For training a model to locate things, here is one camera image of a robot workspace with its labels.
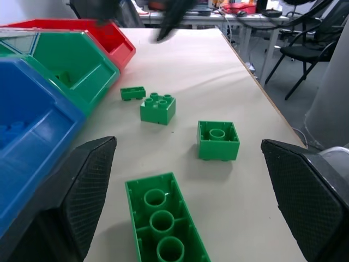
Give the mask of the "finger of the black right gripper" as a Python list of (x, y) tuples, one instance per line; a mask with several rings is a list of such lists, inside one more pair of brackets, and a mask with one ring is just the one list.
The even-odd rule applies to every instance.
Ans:
[(181, 23), (187, 11), (197, 4), (197, 1), (198, 0), (169, 0), (159, 27), (156, 42), (165, 40)]

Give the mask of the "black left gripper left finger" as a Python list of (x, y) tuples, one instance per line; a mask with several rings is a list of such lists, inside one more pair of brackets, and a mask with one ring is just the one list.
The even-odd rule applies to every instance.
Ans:
[(0, 262), (83, 262), (109, 185), (117, 139), (71, 151), (37, 187), (5, 234)]

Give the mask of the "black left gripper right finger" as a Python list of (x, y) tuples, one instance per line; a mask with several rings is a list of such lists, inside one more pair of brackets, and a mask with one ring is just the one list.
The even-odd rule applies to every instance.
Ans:
[(307, 262), (349, 262), (349, 179), (320, 152), (264, 139), (273, 191)]

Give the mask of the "silver rounded object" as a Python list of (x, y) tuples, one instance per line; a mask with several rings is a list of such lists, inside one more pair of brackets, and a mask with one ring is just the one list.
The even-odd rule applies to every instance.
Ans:
[(349, 179), (349, 148), (331, 147), (319, 153), (342, 177)]

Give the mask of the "red plastic bin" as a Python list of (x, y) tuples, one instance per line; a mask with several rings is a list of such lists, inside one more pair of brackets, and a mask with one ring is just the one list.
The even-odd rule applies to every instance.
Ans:
[(99, 49), (123, 71), (130, 62), (136, 48), (114, 22), (98, 25), (92, 19), (31, 19), (0, 26), (26, 30), (84, 31), (96, 43)]

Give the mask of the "red box on desk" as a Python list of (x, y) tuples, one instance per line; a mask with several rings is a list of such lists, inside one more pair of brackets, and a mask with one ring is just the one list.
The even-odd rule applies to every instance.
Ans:
[(227, 14), (237, 14), (239, 11), (244, 11), (248, 15), (256, 14), (256, 5), (249, 3), (227, 3), (224, 4), (222, 10)]

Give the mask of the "white office desk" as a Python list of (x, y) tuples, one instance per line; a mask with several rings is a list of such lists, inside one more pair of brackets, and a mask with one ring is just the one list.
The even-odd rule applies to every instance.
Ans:
[(248, 58), (249, 41), (251, 38), (252, 28), (270, 27), (270, 38), (267, 46), (267, 52), (264, 58), (261, 72), (258, 75), (259, 83), (261, 84), (261, 86), (263, 86), (268, 76), (268, 70), (272, 66), (273, 52), (280, 31), (278, 28), (276, 28), (276, 26), (285, 25), (287, 21), (289, 21), (289, 18), (286, 16), (270, 19), (268, 17), (262, 16), (261, 14), (252, 14), (246, 17), (238, 18), (231, 14), (220, 15), (212, 12), (210, 16), (198, 16), (196, 12), (190, 12), (187, 16), (184, 17), (184, 20), (181, 22), (181, 24), (191, 25), (193, 29), (196, 29), (198, 25), (210, 25), (219, 28), (223, 28), (224, 26), (241, 26), (242, 29), (239, 33), (239, 56), (243, 60), (246, 60)]

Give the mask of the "long green building block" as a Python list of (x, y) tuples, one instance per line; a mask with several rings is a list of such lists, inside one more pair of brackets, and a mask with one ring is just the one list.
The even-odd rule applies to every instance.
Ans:
[(211, 262), (173, 173), (125, 187), (138, 262)]

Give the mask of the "small flat green block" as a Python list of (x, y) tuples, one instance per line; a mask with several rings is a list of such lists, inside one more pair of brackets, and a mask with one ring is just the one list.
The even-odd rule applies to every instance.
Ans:
[(146, 96), (146, 90), (144, 87), (128, 87), (128, 88), (121, 88), (121, 99), (123, 101), (130, 101), (130, 100), (142, 100)]

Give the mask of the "square green building block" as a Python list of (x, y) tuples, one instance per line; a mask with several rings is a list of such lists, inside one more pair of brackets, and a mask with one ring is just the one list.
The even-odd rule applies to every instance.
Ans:
[(198, 121), (197, 154), (202, 160), (237, 159), (240, 141), (232, 122)]
[(140, 105), (140, 120), (143, 122), (168, 125), (176, 113), (176, 99), (170, 94), (150, 94)]

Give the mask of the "blue plastic bin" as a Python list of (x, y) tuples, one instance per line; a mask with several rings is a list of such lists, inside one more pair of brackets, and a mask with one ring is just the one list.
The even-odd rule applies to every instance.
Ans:
[(24, 60), (0, 58), (0, 238), (85, 119)]

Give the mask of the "grey round column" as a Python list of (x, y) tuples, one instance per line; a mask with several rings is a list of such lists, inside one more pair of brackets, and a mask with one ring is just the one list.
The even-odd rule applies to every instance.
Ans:
[(349, 33), (342, 33), (338, 41), (305, 128), (324, 148), (349, 143)]

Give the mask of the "green plastic bin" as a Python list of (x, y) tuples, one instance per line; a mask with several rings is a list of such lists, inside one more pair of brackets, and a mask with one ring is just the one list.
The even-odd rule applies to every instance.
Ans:
[(86, 116), (120, 76), (84, 31), (0, 28), (0, 57), (25, 61)]

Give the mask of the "black folding chair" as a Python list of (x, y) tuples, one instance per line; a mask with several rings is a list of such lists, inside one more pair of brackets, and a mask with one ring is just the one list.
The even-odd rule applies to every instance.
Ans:
[(330, 61), (348, 18), (349, 0), (339, 0), (320, 24), (309, 29), (303, 26), (303, 31), (297, 34), (288, 46), (280, 48), (281, 57), (265, 83), (268, 83), (285, 57), (301, 61), (303, 75), (285, 96), (285, 100), (288, 100), (316, 64)]

